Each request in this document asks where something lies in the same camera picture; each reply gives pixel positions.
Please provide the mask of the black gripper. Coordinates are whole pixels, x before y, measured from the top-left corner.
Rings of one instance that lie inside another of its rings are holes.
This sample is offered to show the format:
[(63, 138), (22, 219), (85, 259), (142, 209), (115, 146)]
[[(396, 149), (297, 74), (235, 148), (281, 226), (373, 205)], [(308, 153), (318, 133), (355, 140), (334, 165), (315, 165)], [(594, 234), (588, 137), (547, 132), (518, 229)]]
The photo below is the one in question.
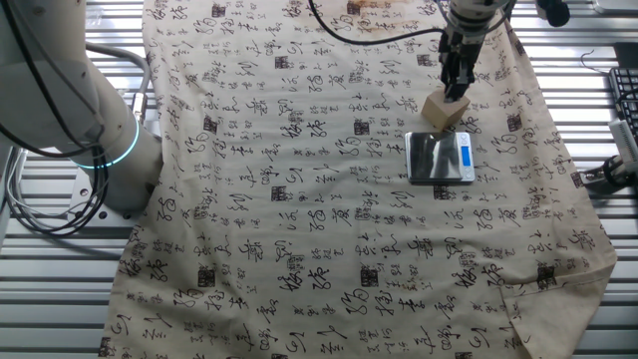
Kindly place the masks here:
[(472, 69), (478, 59), (485, 37), (485, 30), (457, 30), (446, 27), (439, 44), (439, 61), (442, 64), (441, 80), (444, 97), (452, 102), (462, 98), (474, 81)]

